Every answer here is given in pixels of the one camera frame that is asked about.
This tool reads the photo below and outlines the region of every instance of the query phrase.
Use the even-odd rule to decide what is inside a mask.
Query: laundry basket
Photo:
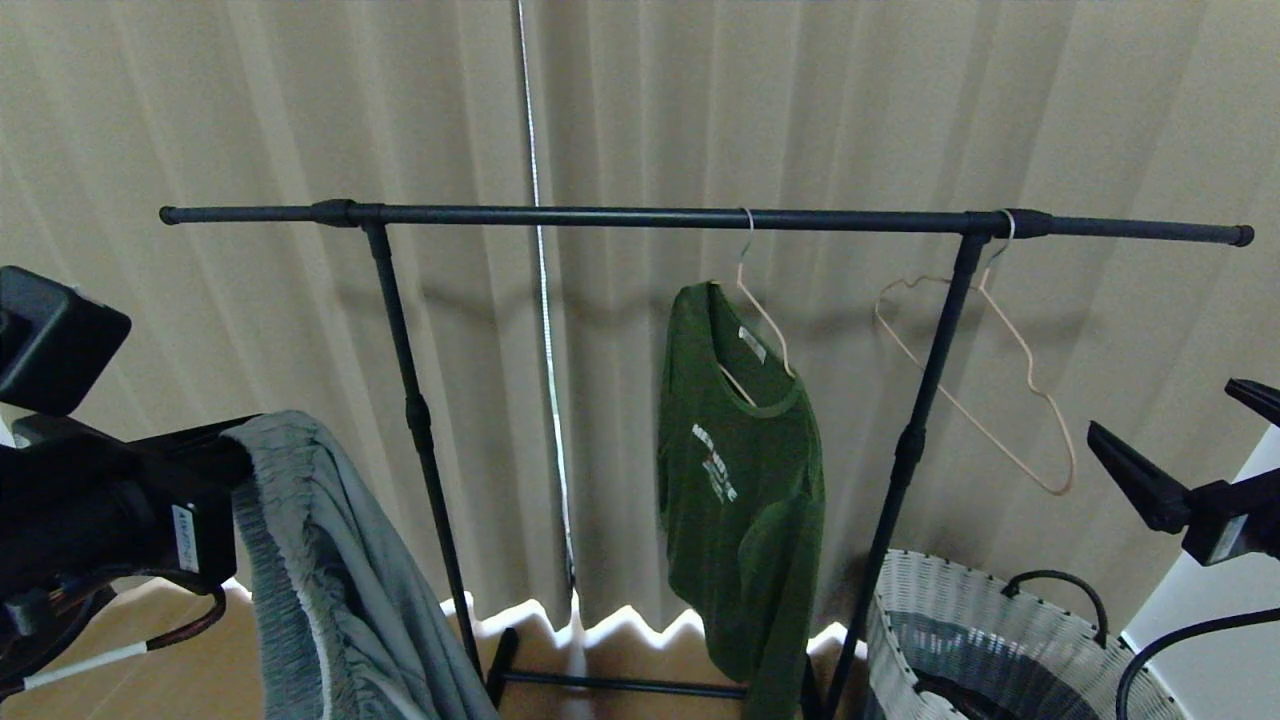
[[[1043,577],[1083,588],[1098,625],[1020,591]],[[1107,635],[1097,593],[1078,578],[1041,570],[1005,583],[902,550],[884,560],[867,624],[868,720],[1114,720],[1116,685],[1133,660]],[[1148,673],[1133,684],[1129,712],[1184,717]]]

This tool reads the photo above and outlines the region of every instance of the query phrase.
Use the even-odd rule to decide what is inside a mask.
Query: basket handle
[[[1014,579],[1009,580],[1009,584],[1005,585],[1005,589],[1000,591],[1000,593],[1004,594],[1005,597],[1014,597],[1019,593],[1019,591],[1021,589],[1020,585],[1024,582],[1033,580],[1036,578],[1053,578],[1055,580],[1066,580],[1068,583],[1071,583],[1073,585],[1084,591],[1084,594],[1089,596],[1089,600],[1093,602],[1093,610],[1098,615],[1098,632],[1097,634],[1093,635],[1093,642],[1098,643],[1098,647],[1101,647],[1102,650],[1106,650],[1107,610],[1102,607],[1102,597],[1098,594],[1098,591],[1093,589],[1093,587],[1089,585],[1089,583],[1085,583],[1080,578],[1076,578],[1075,575],[1071,575],[1070,573],[1064,573],[1061,570],[1032,570],[1029,573],[1015,575]]]

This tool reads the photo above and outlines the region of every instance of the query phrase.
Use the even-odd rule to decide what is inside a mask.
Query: floor
[[[151,637],[204,612],[207,600],[197,598],[165,583],[152,580],[120,594],[86,629],[79,639],[51,665],[65,665],[109,648]],[[512,625],[520,630],[516,665],[552,673],[589,669],[593,675],[678,679],[692,683],[728,682],[712,665],[695,623],[677,623],[663,647],[653,647],[645,630],[618,623],[585,651],[575,643],[557,643],[545,618],[525,614]],[[497,650],[502,628],[486,623],[480,635],[481,657]],[[819,687],[835,665],[835,641],[812,648]],[[860,685],[860,678],[851,683]],[[856,705],[846,701],[842,708]],[[735,701],[577,691],[552,685],[509,683],[500,715],[517,719],[654,719],[698,717],[731,720],[739,716]],[[228,610],[218,625],[178,646],[123,660],[83,675],[68,678],[9,698],[0,706],[5,720],[29,719],[220,719],[261,717],[262,685],[257,667],[257,630],[250,597],[228,592]]]

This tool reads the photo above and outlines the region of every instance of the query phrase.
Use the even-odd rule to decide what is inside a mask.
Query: curtain
[[[1016,242],[992,292],[1080,451],[1052,498],[940,398],[895,544],[1094,582],[1123,621],[1178,553],[1084,448],[1097,419],[1188,483],[1263,428],[1221,393],[1280,383],[1280,10],[1188,4],[529,3],[541,200],[991,210],[1253,223],[1245,250]],[[125,439],[297,407],[328,424],[447,587],[364,238],[182,225],[160,205],[531,200],[509,3],[0,8],[0,256],[134,319],[77,416]],[[527,228],[390,229],[463,577],[481,616],[568,611],[538,249]],[[653,489],[676,291],[746,278],[826,450],[815,620],[847,620],[919,372],[879,288],[950,273],[938,236],[548,229],[556,392],[584,619],[681,609]],[[735,290],[730,296],[741,301]],[[895,292],[924,354],[941,288]],[[1056,423],[974,300],[943,384],[1048,479]],[[6,410],[6,418],[14,413]],[[1042,592],[1073,607],[1069,592]]]

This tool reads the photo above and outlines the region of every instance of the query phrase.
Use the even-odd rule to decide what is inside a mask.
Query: dark gray cloth
[[[236,523],[253,568],[266,716],[492,719],[435,594],[328,429],[262,415],[224,433],[253,459]]]

